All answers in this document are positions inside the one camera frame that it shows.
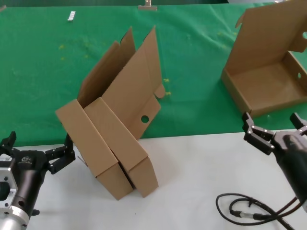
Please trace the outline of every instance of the cardboard box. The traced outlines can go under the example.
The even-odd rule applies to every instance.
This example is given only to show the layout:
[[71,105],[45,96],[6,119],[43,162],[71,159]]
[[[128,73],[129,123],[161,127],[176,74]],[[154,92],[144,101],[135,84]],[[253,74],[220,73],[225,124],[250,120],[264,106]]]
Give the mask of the cardboard box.
[[56,111],[93,175],[116,199],[132,186],[143,197],[158,187],[137,139],[161,109],[155,96],[164,94],[155,27],[137,51],[130,28],[84,79],[77,99]]
[[307,1],[250,8],[222,72],[240,111],[259,116],[307,101],[307,73],[291,51],[307,47]]

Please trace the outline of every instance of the robotic arm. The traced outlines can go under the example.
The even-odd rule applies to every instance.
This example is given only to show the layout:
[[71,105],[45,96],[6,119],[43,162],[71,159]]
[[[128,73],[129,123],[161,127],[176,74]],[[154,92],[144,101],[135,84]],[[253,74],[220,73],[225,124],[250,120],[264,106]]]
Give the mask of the robotic arm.
[[[294,230],[283,217],[294,213],[300,207],[303,207],[307,212],[307,139],[303,137],[303,135],[307,134],[307,121],[294,113],[290,116],[290,120],[295,126],[296,131],[278,131],[273,133],[256,126],[248,113],[244,113],[242,118],[244,122],[243,130],[245,132],[244,140],[266,155],[270,155],[273,152],[296,197],[280,210],[274,211],[265,203],[250,196],[238,193],[225,193],[218,195],[215,200],[217,210],[224,219],[236,225],[255,226],[276,220],[287,230]],[[219,199],[225,196],[240,197],[233,200],[229,205],[229,213],[232,216],[254,219],[258,222],[238,222],[225,216],[219,207]],[[296,200],[299,200],[300,203],[291,210],[286,211]],[[238,202],[248,202],[248,207],[251,205],[258,206],[266,211],[267,214],[235,210],[234,206]]]
[[255,126],[250,115],[245,113],[244,140],[267,155],[273,152],[279,167],[307,212],[307,139],[303,137],[307,134],[307,121],[301,119],[297,113],[292,114],[290,120],[296,131],[279,131],[274,134]]
[[0,230],[25,230],[30,217],[39,214],[34,206],[46,172],[55,174],[75,160],[69,135],[63,147],[46,152],[19,151],[13,148],[15,141],[12,132],[0,143],[0,213],[5,216]]

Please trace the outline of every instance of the metal bracket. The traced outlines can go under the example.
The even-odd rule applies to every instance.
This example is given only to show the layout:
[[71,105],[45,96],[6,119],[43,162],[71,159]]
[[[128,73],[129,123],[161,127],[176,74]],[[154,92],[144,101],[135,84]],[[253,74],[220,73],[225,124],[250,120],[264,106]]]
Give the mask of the metal bracket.
[[152,0],[145,0],[145,5],[139,6],[139,10],[156,11],[157,6],[152,6]]

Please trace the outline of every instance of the green table surface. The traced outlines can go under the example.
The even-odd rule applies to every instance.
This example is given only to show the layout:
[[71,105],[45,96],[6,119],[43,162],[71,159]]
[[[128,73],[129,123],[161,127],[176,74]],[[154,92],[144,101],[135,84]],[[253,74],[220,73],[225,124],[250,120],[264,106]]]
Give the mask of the green table surface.
[[[132,25],[137,47],[153,25],[166,96],[144,138],[242,131],[241,114],[220,80],[245,8],[259,4],[7,8],[0,13],[0,138],[14,130],[17,146],[62,143],[54,111],[76,98],[79,86]],[[67,21],[76,11],[72,23]],[[296,54],[307,65],[307,54]],[[292,128],[306,104],[257,118],[268,129]]]

